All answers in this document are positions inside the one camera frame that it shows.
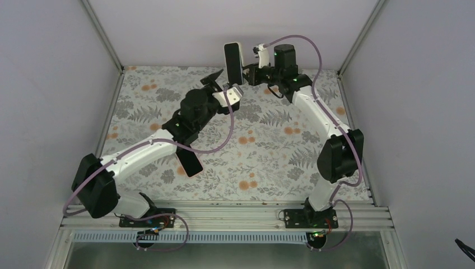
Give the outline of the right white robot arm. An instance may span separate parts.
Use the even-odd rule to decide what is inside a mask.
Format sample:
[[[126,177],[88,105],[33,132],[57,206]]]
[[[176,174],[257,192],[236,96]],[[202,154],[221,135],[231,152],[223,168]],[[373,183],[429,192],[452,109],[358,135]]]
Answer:
[[[364,135],[359,129],[350,129],[330,110],[315,89],[315,79],[299,72],[296,51],[291,44],[277,45],[273,49],[274,65],[266,44],[253,48],[258,63],[249,64],[245,79],[252,86],[267,84],[277,86],[279,98],[286,98],[307,117],[325,144],[316,165],[322,179],[316,190],[304,202],[304,223],[317,228],[325,220],[324,211],[333,207],[333,199],[341,186],[357,187],[362,178],[354,183],[348,178],[361,168]]]

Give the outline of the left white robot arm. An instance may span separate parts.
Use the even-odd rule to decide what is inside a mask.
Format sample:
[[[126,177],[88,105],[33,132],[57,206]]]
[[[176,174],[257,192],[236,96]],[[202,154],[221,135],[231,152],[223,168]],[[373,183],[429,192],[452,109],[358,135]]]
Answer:
[[[211,154],[223,148],[197,150],[191,144],[217,114],[233,115],[240,108],[243,92],[238,85],[220,87],[222,71],[201,79],[200,89],[189,90],[171,119],[144,140],[111,155],[82,158],[72,183],[72,198],[78,198],[94,219],[109,213],[127,215],[142,227],[155,222],[154,203],[144,193],[125,193],[118,182],[152,162],[175,155],[188,177],[203,171],[198,154]]]

